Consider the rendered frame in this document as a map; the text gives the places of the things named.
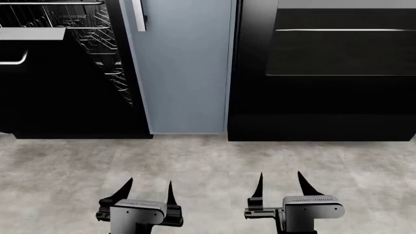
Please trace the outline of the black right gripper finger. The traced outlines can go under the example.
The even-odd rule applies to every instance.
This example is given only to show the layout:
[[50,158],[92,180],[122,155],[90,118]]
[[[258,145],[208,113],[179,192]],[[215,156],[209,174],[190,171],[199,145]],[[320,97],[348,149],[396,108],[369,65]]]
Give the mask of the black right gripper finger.
[[300,173],[300,171],[297,172],[298,175],[298,181],[300,184],[300,188],[302,189],[304,196],[323,196],[321,192],[318,192],[310,183],[307,181],[307,179]]
[[263,173],[260,174],[258,184],[256,186],[254,194],[248,198],[249,209],[262,209],[263,208]]

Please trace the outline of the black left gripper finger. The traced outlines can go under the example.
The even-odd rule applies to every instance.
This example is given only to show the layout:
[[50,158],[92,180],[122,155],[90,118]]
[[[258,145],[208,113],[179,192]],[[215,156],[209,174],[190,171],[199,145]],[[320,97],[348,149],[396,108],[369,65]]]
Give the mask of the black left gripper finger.
[[129,179],[117,192],[112,196],[102,198],[99,200],[100,207],[110,207],[119,202],[120,200],[127,199],[131,187],[133,184],[133,178]]
[[167,211],[169,213],[180,213],[181,206],[179,206],[176,202],[174,191],[173,191],[173,184],[170,181],[168,186],[168,197],[166,201]]

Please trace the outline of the black dishwasher door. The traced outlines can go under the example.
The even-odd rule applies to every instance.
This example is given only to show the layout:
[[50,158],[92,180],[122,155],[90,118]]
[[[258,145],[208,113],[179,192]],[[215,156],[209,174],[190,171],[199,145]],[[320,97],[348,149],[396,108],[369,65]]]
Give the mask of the black dishwasher door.
[[129,105],[70,32],[0,28],[0,133],[16,138],[150,139],[142,107]]

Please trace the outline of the blue-grey cabinet door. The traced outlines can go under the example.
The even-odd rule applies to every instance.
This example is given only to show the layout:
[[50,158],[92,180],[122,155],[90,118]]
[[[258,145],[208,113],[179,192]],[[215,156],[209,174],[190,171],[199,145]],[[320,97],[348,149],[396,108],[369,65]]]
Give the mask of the blue-grey cabinet door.
[[236,0],[142,0],[146,32],[120,5],[150,132],[224,133]]

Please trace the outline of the black oven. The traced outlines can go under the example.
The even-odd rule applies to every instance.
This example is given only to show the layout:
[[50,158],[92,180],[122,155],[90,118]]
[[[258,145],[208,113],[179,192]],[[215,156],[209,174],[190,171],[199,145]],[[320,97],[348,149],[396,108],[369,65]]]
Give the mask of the black oven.
[[227,139],[416,136],[416,0],[237,0]]

